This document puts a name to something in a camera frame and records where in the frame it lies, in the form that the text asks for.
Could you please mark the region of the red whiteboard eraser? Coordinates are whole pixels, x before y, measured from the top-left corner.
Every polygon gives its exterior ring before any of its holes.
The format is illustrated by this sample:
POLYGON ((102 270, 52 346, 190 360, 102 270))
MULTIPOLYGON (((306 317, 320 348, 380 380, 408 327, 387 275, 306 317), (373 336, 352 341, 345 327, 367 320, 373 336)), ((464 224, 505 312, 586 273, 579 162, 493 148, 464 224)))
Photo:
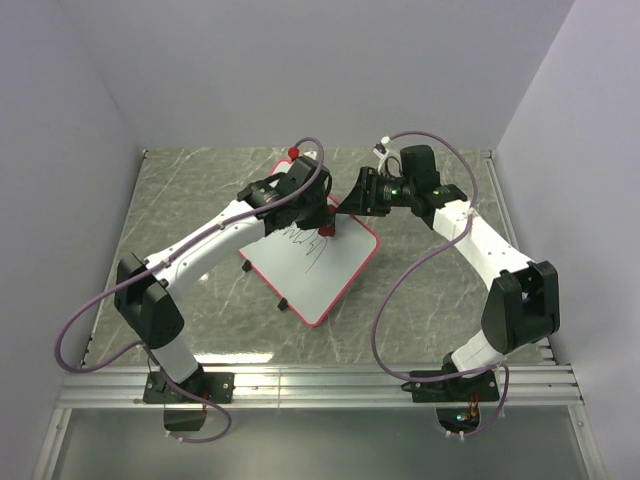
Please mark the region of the red whiteboard eraser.
POLYGON ((327 205, 327 216, 324 224, 318 228, 318 234, 325 238, 332 238, 336 233, 335 226, 336 207, 333 204, 327 205))

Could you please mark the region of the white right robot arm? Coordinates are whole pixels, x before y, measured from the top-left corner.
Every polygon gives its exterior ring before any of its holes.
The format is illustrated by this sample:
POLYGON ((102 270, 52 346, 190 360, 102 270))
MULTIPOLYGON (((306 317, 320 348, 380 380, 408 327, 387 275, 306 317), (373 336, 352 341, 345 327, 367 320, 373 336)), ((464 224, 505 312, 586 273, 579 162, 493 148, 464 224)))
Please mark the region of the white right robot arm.
POLYGON ((361 168, 338 213, 384 217, 393 208, 410 209, 445 240, 424 258, 456 248, 488 291, 479 332, 447 354, 440 369, 394 376, 404 390, 428 402, 482 398, 488 374, 508 355, 558 331, 558 272, 550 262, 533 261, 498 234, 477 212, 475 194, 443 184, 430 146, 396 151, 385 137, 373 152, 377 167, 361 168))

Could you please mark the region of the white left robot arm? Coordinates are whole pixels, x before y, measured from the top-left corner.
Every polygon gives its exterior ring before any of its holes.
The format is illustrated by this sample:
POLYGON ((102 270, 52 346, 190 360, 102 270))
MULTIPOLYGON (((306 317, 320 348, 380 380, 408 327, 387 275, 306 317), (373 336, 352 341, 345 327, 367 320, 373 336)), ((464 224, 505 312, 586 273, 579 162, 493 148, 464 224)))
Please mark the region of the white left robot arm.
POLYGON ((244 187, 216 217, 174 245, 117 265, 114 306, 167 374, 166 388, 180 402, 209 393, 202 365, 183 338, 178 301, 204 274, 240 249, 291 225, 329 226, 332 177, 319 161, 296 157, 284 173, 244 187))

